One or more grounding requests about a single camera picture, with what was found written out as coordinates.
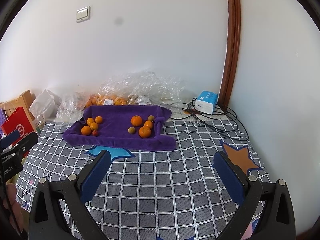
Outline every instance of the blue and white box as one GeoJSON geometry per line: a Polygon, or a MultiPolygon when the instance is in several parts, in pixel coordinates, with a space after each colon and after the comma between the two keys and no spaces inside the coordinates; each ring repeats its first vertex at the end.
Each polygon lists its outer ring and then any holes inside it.
{"type": "Polygon", "coordinates": [[[196,99],[196,110],[213,114],[214,108],[218,101],[218,95],[209,91],[203,91],[196,99]]]}

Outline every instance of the orange star pattern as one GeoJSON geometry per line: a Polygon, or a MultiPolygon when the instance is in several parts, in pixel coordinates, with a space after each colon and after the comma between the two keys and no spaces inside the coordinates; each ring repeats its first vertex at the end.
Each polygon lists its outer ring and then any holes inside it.
{"type": "Polygon", "coordinates": [[[231,162],[234,165],[238,165],[246,175],[249,174],[249,170],[262,170],[262,168],[256,165],[250,158],[248,146],[237,149],[222,141],[220,141],[220,143],[231,162]]]}

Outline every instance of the brown door trim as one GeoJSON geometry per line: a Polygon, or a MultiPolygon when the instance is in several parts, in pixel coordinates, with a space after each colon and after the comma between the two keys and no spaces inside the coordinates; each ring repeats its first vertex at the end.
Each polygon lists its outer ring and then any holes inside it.
{"type": "Polygon", "coordinates": [[[218,98],[218,104],[224,107],[229,104],[238,63],[241,32],[240,0],[228,0],[228,13],[227,53],[218,98]]]}

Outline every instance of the wall switch plate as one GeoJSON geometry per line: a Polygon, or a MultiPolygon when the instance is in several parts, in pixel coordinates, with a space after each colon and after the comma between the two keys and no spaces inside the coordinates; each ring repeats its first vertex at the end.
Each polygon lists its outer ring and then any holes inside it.
{"type": "Polygon", "coordinates": [[[77,23],[90,19],[90,6],[77,10],[76,21],[77,23]]]}

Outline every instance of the blue gripper pad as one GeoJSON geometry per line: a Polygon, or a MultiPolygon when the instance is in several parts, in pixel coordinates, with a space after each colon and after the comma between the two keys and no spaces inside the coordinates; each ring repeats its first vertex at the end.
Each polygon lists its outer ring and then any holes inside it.
{"type": "Polygon", "coordinates": [[[233,202],[241,205],[244,201],[244,188],[233,170],[226,163],[220,152],[215,153],[213,157],[213,166],[222,183],[226,187],[233,202]]]}
{"type": "Polygon", "coordinates": [[[82,182],[80,201],[83,204],[92,200],[110,165],[111,155],[106,151],[82,182]]]}
{"type": "Polygon", "coordinates": [[[2,149],[6,149],[12,144],[14,141],[18,140],[20,137],[20,133],[18,130],[14,130],[9,133],[6,137],[0,140],[0,147],[2,149]]]}

